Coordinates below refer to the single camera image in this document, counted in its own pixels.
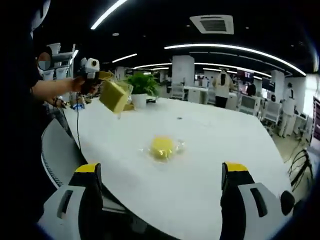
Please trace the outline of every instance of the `black ceiling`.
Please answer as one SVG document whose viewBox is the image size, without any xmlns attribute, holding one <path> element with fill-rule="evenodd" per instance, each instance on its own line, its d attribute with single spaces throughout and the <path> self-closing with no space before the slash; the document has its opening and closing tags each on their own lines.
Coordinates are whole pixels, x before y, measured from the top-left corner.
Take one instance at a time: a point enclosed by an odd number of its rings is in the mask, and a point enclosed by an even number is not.
<svg viewBox="0 0 320 240">
<path fill-rule="evenodd" d="M 173 55 L 189 52 L 222 52 L 263 60 L 301 76 L 283 63 L 257 54 L 208 47 L 168 49 L 175 44 L 216 43 L 255 49 L 279 57 L 306 73 L 313 71 L 310 46 L 314 39 L 316 11 L 309 5 L 289 5 L 279 1 L 210 1 L 210 0 L 127 0 L 109 15 L 95 30 L 91 26 L 116 0 L 51 0 L 46 19 L 34 32 L 36 45 L 60 42 L 62 52 L 69 52 L 72 44 L 79 56 L 95 58 L 116 66 L 135 67 L 169 63 Z M 201 34 L 191 22 L 191 16 L 232 15 L 234 35 Z M 137 53 L 115 64 L 111 61 Z M 248 58 L 225 54 L 191 54 L 196 62 L 239 66 L 268 72 L 275 67 Z"/>
</svg>

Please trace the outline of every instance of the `computer screen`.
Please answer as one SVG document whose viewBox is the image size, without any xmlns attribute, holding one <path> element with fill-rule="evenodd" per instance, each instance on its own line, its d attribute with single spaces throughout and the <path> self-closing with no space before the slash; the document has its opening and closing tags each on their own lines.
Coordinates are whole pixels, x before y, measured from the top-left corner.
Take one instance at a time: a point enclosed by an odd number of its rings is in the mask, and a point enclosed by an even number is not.
<svg viewBox="0 0 320 240">
<path fill-rule="evenodd" d="M 270 81 L 270 79 L 262 78 L 262 88 L 274 93 L 276 83 L 274 81 Z"/>
<path fill-rule="evenodd" d="M 252 72 L 238 70 L 236 77 L 238 80 L 243 82 L 254 82 L 254 74 Z"/>
</svg>

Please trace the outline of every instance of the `green plant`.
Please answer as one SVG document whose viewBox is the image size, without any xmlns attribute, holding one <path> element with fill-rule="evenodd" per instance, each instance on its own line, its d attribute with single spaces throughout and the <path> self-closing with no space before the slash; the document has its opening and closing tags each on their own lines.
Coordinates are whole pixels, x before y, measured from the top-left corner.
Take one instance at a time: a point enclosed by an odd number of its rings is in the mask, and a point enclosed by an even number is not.
<svg viewBox="0 0 320 240">
<path fill-rule="evenodd" d="M 132 94 L 158 95 L 158 83 L 152 74 L 144 75 L 141 72 L 137 72 L 133 76 L 129 76 L 125 81 L 133 86 Z"/>
</svg>

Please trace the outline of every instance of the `yellow sponge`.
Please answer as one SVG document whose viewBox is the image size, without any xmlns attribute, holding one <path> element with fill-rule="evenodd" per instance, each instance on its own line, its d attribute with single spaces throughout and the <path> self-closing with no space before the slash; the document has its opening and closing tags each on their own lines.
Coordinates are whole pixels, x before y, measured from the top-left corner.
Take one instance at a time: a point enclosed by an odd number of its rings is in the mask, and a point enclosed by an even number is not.
<svg viewBox="0 0 320 240">
<path fill-rule="evenodd" d="M 155 159 L 165 160 L 171 156 L 174 150 L 173 141 L 166 136 L 157 136 L 151 144 L 151 154 Z"/>
<path fill-rule="evenodd" d="M 113 113 L 119 114 L 127 104 L 128 94 L 115 82 L 105 81 L 99 100 Z"/>
</svg>

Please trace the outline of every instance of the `potted plant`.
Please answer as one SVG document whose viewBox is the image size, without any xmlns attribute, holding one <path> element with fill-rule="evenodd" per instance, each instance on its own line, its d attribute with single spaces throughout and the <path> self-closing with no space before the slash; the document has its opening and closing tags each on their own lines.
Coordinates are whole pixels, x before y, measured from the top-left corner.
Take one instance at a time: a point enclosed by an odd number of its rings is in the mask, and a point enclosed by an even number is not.
<svg viewBox="0 0 320 240">
<path fill-rule="evenodd" d="M 133 76 L 129 76 L 126 82 L 133 86 L 131 93 L 132 102 L 135 108 L 141 109 L 146 106 L 147 95 L 157 96 L 158 83 L 152 74 L 144 75 L 142 72 L 137 72 Z"/>
</svg>

